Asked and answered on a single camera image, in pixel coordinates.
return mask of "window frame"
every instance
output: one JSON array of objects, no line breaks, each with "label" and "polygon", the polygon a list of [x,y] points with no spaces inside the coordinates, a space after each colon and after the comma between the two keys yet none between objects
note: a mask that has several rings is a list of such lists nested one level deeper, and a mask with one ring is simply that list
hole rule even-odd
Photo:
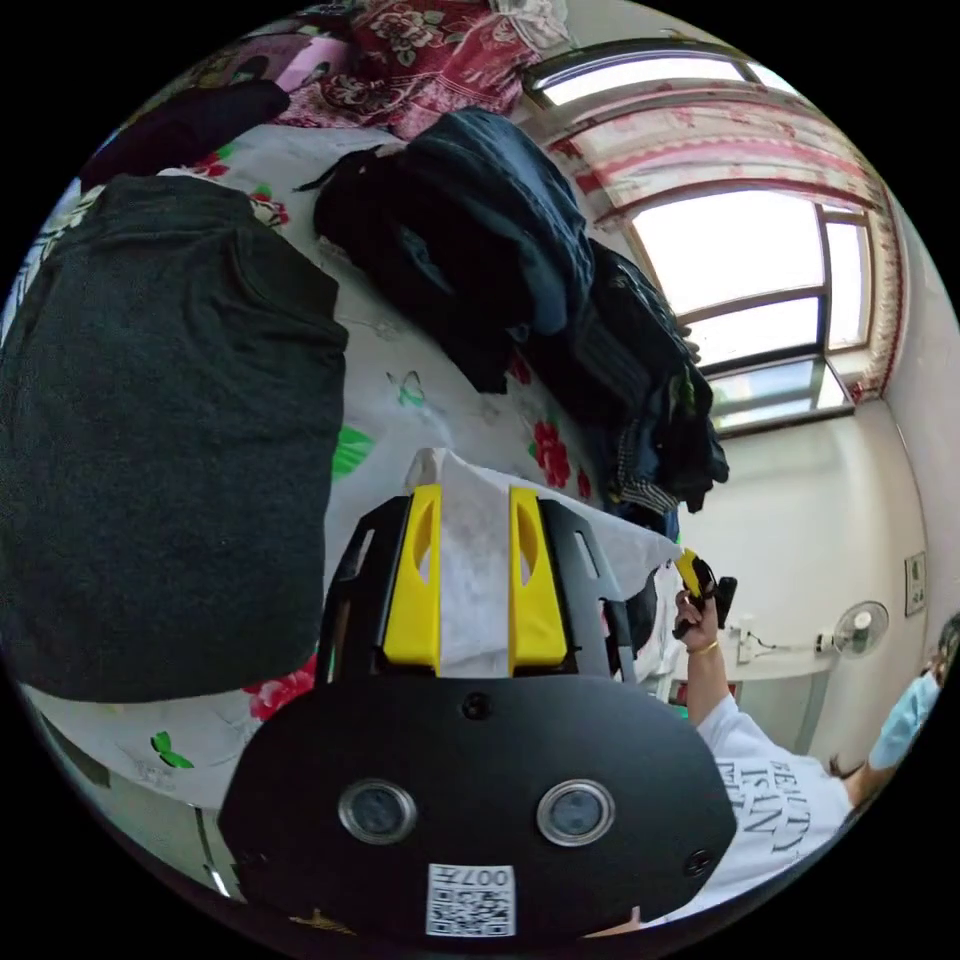
[{"label": "window frame", "polygon": [[[742,190],[756,189],[751,186],[744,186]],[[733,193],[729,185],[722,189],[717,189],[715,193]],[[702,190],[691,190],[689,193],[671,197],[670,203],[677,203],[682,200],[692,199],[696,196],[704,196]],[[810,354],[811,351],[817,351],[824,356],[832,356],[842,353],[849,353],[854,350],[863,350],[870,342],[870,336],[873,331],[873,244],[871,243],[870,222],[863,212],[825,210],[822,204],[814,203],[814,211],[817,218],[817,228],[820,237],[820,257],[823,263],[823,283],[819,286],[796,287],[788,290],[774,290],[768,293],[752,294],[747,297],[740,297],[736,300],[727,300],[723,303],[711,304],[708,307],[702,307],[698,310],[690,311],[685,314],[677,315],[677,324],[681,327],[690,326],[693,329],[691,339],[696,342],[696,324],[700,320],[713,319],[721,317],[727,313],[736,313],[739,310],[747,310],[752,307],[763,307],[774,303],[786,303],[791,300],[805,300],[816,297],[819,300],[819,315],[817,321],[817,337],[813,343],[799,344],[794,347],[787,347],[782,350],[770,351],[768,353],[749,354],[745,357],[739,357],[734,360],[727,360],[719,364],[710,364],[701,367],[704,376],[713,376],[714,374],[727,374],[735,370],[745,369],[757,363],[767,363],[771,360],[780,362],[793,360]],[[864,332],[860,340],[856,343],[847,344],[842,347],[830,348],[830,310],[832,303],[832,280],[833,270],[830,256],[830,243],[827,236],[827,224],[839,223],[850,224],[860,227],[863,233],[860,235],[863,243],[862,248],[866,248],[867,257],[862,263],[862,269],[867,271],[868,280],[866,283],[864,302],[861,304],[861,319],[865,317]],[[656,267],[653,260],[647,252],[643,243],[640,231],[634,223],[630,223],[625,228],[627,242],[631,250],[638,257],[641,268],[648,274],[650,280],[663,293],[663,286],[657,276]]]},{"label": "window frame", "polygon": [[[650,39],[628,39],[613,40],[606,43],[594,44],[567,53],[551,57],[533,67],[530,67],[524,73],[523,89],[526,98],[538,110],[547,111],[558,109],[561,105],[555,104],[547,95],[547,90],[554,84],[572,80],[575,77],[583,76],[588,73],[594,73],[605,67],[616,66],[621,63],[628,63],[638,59],[665,59],[690,57],[695,59],[722,60],[730,63],[737,70],[747,83],[758,84],[766,87],[766,84],[760,79],[757,73],[751,67],[756,63],[756,58],[749,57],[735,47],[725,44],[707,43],[700,40],[689,38],[650,38]],[[651,206],[675,203],[682,200],[692,199],[697,196],[706,196],[715,193],[730,193],[737,190],[762,189],[756,184],[735,183],[718,184],[715,188],[693,186],[688,189],[678,190],[669,198],[661,197]],[[847,404],[842,407],[831,408],[825,411],[809,411],[805,414],[796,416],[787,416],[776,418],[771,421],[764,421],[756,425],[747,425],[744,427],[728,428],[720,433],[722,437],[747,436],[755,433],[765,433],[770,430],[776,430],[781,427],[793,426],[800,423],[815,422],[820,420],[833,419],[834,417],[847,416],[854,412],[854,401],[851,398],[850,391],[843,378],[837,372],[830,361],[831,356],[862,351],[869,347],[874,329],[875,319],[875,301],[876,301],[876,274],[874,264],[874,237],[871,230],[870,220],[867,213],[860,211],[841,211],[826,210],[820,203],[814,203],[817,216],[817,224],[820,236],[820,252],[823,260],[823,283],[819,287],[805,287],[798,290],[781,290],[772,293],[758,294],[751,297],[744,297],[738,300],[729,301],[724,304],[716,304],[711,307],[704,307],[702,310],[693,311],[685,315],[677,316],[679,327],[691,326],[691,340],[696,342],[696,322],[708,317],[722,316],[725,313],[733,313],[748,307],[764,306],[767,304],[785,302],[793,299],[803,299],[816,296],[819,300],[819,313],[817,324],[817,338],[813,344],[801,344],[795,347],[785,348],[777,351],[769,351],[762,354],[751,354],[723,363],[711,364],[700,368],[700,372],[709,380],[715,380],[720,377],[735,373],[748,373],[752,370],[761,369],[768,366],[790,363],[809,359],[811,357],[822,360],[837,379],[844,391]],[[641,207],[636,213],[642,212],[649,207]],[[862,337],[856,343],[845,344],[842,347],[830,348],[830,321],[831,321],[831,297],[832,297],[832,264],[829,252],[829,239],[827,234],[827,224],[829,223],[848,223],[861,228],[861,269],[866,274],[864,281],[864,295],[861,303],[861,321]],[[647,274],[650,281],[656,288],[663,293],[663,286],[657,276],[656,267],[644,246],[643,238],[633,222],[623,228],[623,234],[627,245],[636,258],[637,264]]]},{"label": "window frame", "polygon": [[[783,403],[791,398],[803,399],[808,396],[816,397],[819,395],[819,388],[823,383],[823,377],[829,370],[834,379],[840,385],[840,389],[843,391],[844,403],[841,406],[826,407],[822,410],[804,410],[801,413],[785,414],[784,416],[773,417],[770,420],[758,420],[755,423],[745,423],[735,427],[717,427],[717,437],[720,440],[730,440],[735,437],[749,437],[755,436],[759,433],[769,433],[773,430],[783,429],[784,427],[797,427],[806,423],[820,423],[824,420],[835,420],[838,417],[853,416],[853,414],[856,412],[856,404],[854,403],[853,397],[851,396],[847,385],[843,382],[843,378],[837,372],[836,367],[834,367],[833,363],[831,363],[830,358],[822,353],[816,353],[807,350],[800,356],[768,360],[763,363],[750,363],[749,365],[740,367],[736,370],[728,370],[724,373],[710,374],[706,377],[706,379],[708,383],[712,384],[714,381],[725,377],[737,374],[753,373],[757,370],[766,370],[771,367],[779,367],[788,362],[798,363],[804,360],[812,360],[814,362],[814,369],[811,376],[809,389],[803,391],[797,390],[792,394],[783,394],[781,396],[772,397],[769,399],[775,403]],[[744,410],[758,409],[767,406],[765,403],[751,404],[750,400],[738,401],[738,403],[743,404]]]},{"label": "window frame", "polygon": [[523,77],[523,91],[542,110],[550,110],[557,104],[547,96],[546,91],[554,84],[620,63],[640,59],[662,60],[666,57],[723,60],[732,64],[748,83],[760,83],[760,78],[750,69],[753,58],[733,47],[701,40],[665,40],[661,37],[610,40],[561,53],[528,68]]}]

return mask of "qr code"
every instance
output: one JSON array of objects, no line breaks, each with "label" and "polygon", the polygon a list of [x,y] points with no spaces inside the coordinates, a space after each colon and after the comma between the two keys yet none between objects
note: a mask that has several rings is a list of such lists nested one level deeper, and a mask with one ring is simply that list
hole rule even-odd
[{"label": "qr code", "polygon": [[515,907],[513,867],[430,864],[428,935],[512,937]]}]

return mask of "green leaf pattern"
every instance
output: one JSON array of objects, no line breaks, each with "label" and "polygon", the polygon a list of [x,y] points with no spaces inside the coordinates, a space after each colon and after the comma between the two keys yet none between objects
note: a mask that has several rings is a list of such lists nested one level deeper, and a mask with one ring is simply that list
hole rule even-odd
[{"label": "green leaf pattern", "polygon": [[155,733],[150,738],[150,746],[153,747],[157,756],[168,766],[176,767],[178,770],[192,770],[193,764],[179,753],[174,753],[173,743],[170,740],[170,734],[166,730]]},{"label": "green leaf pattern", "polygon": [[337,449],[333,454],[333,479],[342,480],[363,463],[374,448],[375,442],[365,433],[353,427],[341,427]]}]

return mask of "power cord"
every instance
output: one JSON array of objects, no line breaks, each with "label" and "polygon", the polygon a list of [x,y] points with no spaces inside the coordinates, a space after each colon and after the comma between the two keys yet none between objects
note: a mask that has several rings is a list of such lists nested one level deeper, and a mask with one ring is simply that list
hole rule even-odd
[{"label": "power cord", "polygon": [[787,651],[793,653],[816,653],[817,648],[811,646],[810,644],[797,645],[797,644],[775,644],[775,643],[764,643],[752,630],[747,631],[748,639],[756,640],[757,646],[763,647],[764,652],[758,653],[757,657],[765,657],[768,654],[776,653],[778,651]]}]

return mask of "hand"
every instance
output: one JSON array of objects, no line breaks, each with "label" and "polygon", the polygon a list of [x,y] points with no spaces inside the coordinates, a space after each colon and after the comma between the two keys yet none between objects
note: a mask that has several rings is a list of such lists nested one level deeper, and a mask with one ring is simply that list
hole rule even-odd
[{"label": "hand", "polygon": [[689,590],[681,590],[677,594],[677,619],[674,627],[681,623],[689,623],[687,632],[680,638],[680,642],[687,648],[688,653],[695,653],[709,647],[717,639],[720,625],[717,619],[717,601],[710,597],[706,601],[701,613],[692,603]]}]

